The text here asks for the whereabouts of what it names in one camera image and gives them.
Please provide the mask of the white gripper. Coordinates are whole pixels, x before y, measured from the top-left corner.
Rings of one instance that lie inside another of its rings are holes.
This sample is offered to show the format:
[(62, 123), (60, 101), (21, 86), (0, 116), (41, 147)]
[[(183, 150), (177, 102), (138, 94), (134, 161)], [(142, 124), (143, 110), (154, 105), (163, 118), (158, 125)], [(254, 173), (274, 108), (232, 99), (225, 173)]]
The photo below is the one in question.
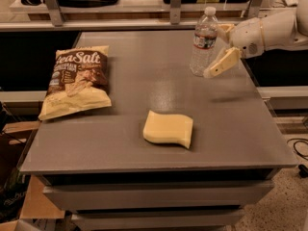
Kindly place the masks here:
[(235, 66), (242, 56), (245, 59), (261, 56), (265, 51), (263, 25), (260, 18), (251, 18), (234, 24), (219, 24), (218, 36), (231, 48), (222, 48), (216, 58), (204, 70), (204, 78), (214, 78)]

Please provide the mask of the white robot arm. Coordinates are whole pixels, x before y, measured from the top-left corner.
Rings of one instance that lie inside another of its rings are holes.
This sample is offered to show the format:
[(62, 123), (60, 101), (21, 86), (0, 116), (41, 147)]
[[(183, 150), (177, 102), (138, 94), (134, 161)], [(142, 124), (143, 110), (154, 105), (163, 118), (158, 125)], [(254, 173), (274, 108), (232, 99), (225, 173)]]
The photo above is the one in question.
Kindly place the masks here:
[(222, 24), (218, 35), (228, 47), (222, 47), (203, 71), (205, 78), (213, 78), (235, 66), (240, 58), (261, 56), (264, 52), (308, 49), (308, 0), (299, 0), (295, 10), (269, 16), (253, 17), (238, 25)]

